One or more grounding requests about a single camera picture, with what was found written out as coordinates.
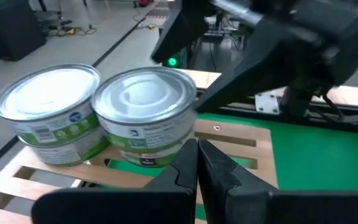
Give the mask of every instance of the tin can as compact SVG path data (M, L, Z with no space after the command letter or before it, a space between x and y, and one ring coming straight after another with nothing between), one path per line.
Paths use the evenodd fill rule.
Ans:
M129 162L144 167L164 167L169 165L176 153L186 143L189 138L193 138L194 133L191 132L187 137L178 144L155 153L134 153L120 150L121 156Z
M61 146L99 127L90 104L99 84L98 71L88 65L45 68L0 94L0 116L27 144Z
M196 85L187 74L165 67L120 73L92 97L110 142L128 153L158 153L192 132Z
M46 164L72 166L98 155L110 145L104 137L104 129L99 127L84 136L57 147L40 147L27 144Z

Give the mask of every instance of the gray floor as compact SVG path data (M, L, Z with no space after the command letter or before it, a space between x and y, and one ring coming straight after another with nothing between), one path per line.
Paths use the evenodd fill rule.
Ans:
M57 0L45 0L47 7L51 10L57 10ZM39 9L36 0L30 1L33 9ZM51 38L43 47L28 55L18 62L5 62L0 60L0 91L14 80L40 68L49 67L62 63L87 63L92 64L105 51L117 42L136 21L132 16L138 14L132 7L131 2L110 2L111 16L109 16L106 6L102 1L88 0L89 9L82 5L82 0L62 0L63 16L65 19L71 19L75 25L88 26L89 23L98 27L98 31L89 36L74 37L54 37ZM139 9L145 14L150 7ZM162 24L163 20L146 20L144 24ZM158 39L158 30L139 29L135 30L121 45L118 46L97 69L105 80L118 72L131 68L153 65L149 59L150 53ZM232 49L231 42L225 42L225 45ZM219 52L218 47L212 46L213 52ZM204 61L198 62L199 69L212 70L211 61L208 57L209 46L204 45L201 54L204 55ZM222 54L215 58L218 71L223 68L224 58L234 60L232 55ZM358 73L348 81L348 85L358 86ZM14 133L7 123L0 118L0 148L5 145ZM20 149L21 143L16 144L1 160L0 170ZM33 177L38 181L52 185L66 187L72 182L72 179L66 177L57 177L56 175L38 172ZM7 207L10 211L28 214L31 202L16 198Z

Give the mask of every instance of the barcode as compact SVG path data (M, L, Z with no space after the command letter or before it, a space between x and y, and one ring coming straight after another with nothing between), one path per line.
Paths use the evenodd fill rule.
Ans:
M34 127L32 132L39 142L56 141L55 135L46 126Z

